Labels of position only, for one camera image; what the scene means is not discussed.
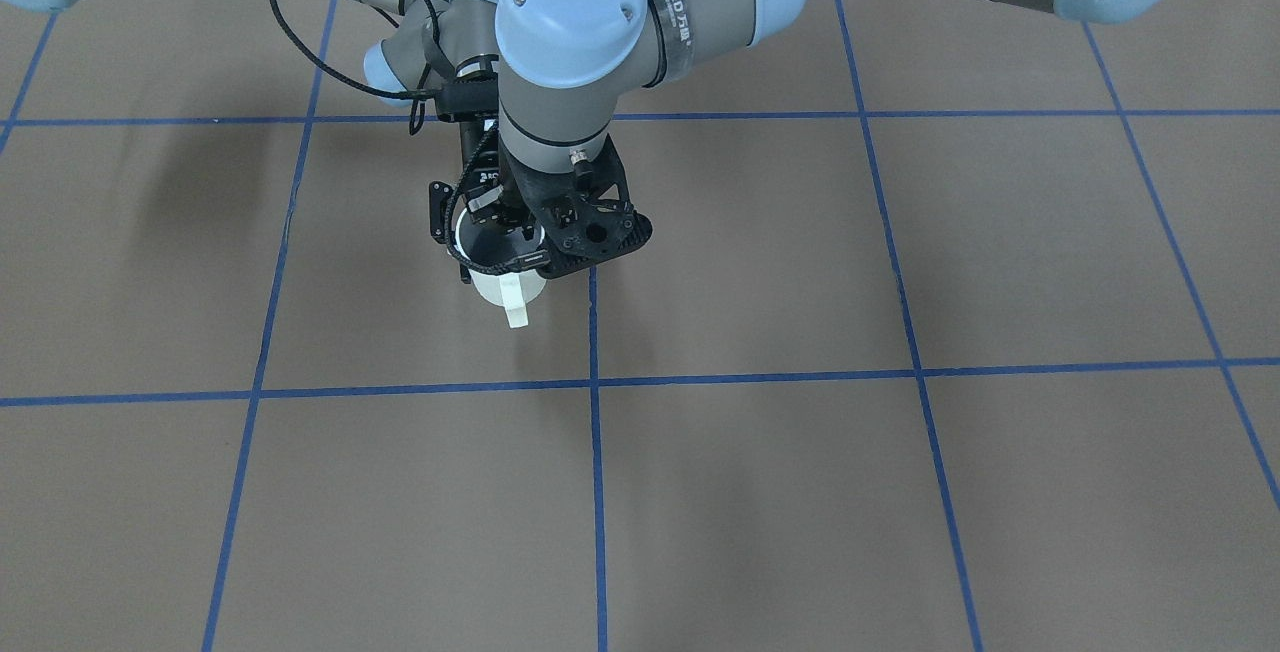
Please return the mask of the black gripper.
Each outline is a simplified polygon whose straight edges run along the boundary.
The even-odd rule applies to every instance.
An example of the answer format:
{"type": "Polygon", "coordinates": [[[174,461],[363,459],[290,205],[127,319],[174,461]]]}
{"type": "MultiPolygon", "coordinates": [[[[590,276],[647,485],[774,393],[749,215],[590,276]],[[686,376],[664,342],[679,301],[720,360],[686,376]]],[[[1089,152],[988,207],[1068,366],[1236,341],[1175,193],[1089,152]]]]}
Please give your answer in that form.
{"type": "MultiPolygon", "coordinates": [[[[500,170],[497,81],[452,81],[435,96],[436,117],[460,127],[463,174],[460,206],[471,223],[490,228],[520,228],[521,202],[515,183],[500,170]]],[[[451,215],[445,211],[453,187],[429,186],[429,228],[438,243],[447,242],[451,215]]]]}

